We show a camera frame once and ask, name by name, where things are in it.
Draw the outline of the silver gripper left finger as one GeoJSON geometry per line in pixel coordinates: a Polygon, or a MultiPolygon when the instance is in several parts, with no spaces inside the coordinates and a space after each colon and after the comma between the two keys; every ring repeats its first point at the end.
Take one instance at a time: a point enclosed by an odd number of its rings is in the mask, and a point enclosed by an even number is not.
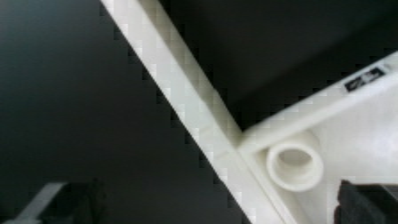
{"type": "Polygon", "coordinates": [[[11,224],[109,224],[103,183],[50,182],[11,224]]]}

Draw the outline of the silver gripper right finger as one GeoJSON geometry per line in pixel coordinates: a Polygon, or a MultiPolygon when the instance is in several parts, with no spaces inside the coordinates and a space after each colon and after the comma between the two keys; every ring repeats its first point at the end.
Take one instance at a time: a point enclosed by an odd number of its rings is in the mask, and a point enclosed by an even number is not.
{"type": "Polygon", "coordinates": [[[398,185],[341,181],[334,224],[398,224],[398,185]]]}

